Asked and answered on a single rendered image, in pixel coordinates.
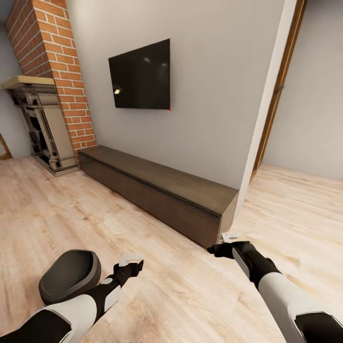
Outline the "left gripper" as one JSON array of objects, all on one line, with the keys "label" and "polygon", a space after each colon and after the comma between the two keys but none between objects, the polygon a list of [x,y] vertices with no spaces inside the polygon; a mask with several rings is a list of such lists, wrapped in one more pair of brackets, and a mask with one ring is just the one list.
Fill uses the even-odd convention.
[{"label": "left gripper", "polygon": [[138,275],[139,271],[142,270],[143,260],[140,263],[128,263],[126,266],[119,267],[119,264],[113,266],[113,272],[122,272],[125,276],[125,280],[129,277],[135,277]]}]

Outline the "cauldron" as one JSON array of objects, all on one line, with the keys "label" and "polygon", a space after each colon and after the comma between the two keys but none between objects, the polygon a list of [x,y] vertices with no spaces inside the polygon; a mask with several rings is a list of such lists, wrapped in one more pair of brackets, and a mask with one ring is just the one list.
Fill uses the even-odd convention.
[{"label": "cauldron", "polygon": [[100,275],[100,262],[91,250],[62,253],[39,282],[43,306],[66,302],[96,287]]}]

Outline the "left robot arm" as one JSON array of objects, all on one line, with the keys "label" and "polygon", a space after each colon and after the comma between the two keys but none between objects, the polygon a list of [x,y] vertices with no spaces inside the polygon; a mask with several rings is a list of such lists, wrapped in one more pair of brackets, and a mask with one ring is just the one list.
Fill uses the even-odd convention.
[{"label": "left robot arm", "polygon": [[0,337],[0,343],[79,343],[85,334],[120,298],[121,288],[129,277],[142,270],[140,254],[122,254],[119,263],[96,287],[62,303],[48,305],[14,332]]}]

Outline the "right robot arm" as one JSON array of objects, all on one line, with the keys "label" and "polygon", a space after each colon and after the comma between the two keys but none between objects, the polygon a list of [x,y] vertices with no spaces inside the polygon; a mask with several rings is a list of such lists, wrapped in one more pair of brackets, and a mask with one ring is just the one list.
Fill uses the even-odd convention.
[{"label": "right robot arm", "polygon": [[255,284],[286,343],[343,343],[343,325],[259,253],[249,241],[230,242],[237,232],[222,232],[222,242],[207,248],[215,257],[236,260]]}]

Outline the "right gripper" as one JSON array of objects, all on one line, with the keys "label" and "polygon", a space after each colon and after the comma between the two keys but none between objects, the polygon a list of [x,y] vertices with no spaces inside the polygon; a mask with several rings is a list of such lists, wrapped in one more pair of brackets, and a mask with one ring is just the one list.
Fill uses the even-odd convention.
[{"label": "right gripper", "polygon": [[214,244],[212,247],[207,248],[207,251],[210,254],[214,254],[215,257],[225,257],[228,259],[231,259],[227,255],[227,248],[230,244],[226,243],[220,243],[218,245]]}]

